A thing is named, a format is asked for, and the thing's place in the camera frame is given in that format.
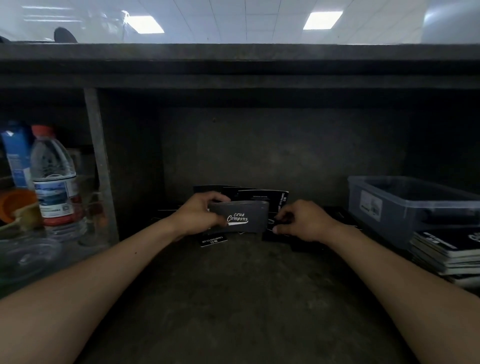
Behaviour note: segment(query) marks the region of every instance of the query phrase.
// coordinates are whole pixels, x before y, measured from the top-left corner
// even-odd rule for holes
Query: water bottle
[[[57,241],[80,238],[87,223],[72,158],[49,126],[33,125],[32,132],[32,181],[47,236]]]

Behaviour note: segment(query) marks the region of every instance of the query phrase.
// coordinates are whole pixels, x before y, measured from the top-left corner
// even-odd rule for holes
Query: bottle label
[[[68,224],[83,217],[76,176],[34,181],[34,185],[45,226]]]

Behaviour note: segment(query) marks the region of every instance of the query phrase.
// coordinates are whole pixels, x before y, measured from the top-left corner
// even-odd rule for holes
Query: ceiling
[[[0,36],[82,43],[420,43],[428,0],[0,0]],[[124,14],[151,15],[163,34],[138,34]],[[303,30],[311,12],[343,11],[331,30]]]

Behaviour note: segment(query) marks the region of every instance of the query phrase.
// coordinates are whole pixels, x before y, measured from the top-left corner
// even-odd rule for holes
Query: label sticker
[[[362,191],[360,194],[360,210],[380,222],[382,217],[382,204],[383,201],[375,197],[374,195],[368,193],[367,191]]]
[[[34,182],[34,185],[44,225],[62,225],[83,217],[75,176]]]

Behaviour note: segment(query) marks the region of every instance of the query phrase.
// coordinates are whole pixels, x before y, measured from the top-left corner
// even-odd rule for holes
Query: forearm
[[[1,300],[0,363],[73,363],[125,288],[175,237],[162,220]]]
[[[339,225],[325,243],[360,276],[422,363],[473,363],[480,357],[480,300]]]

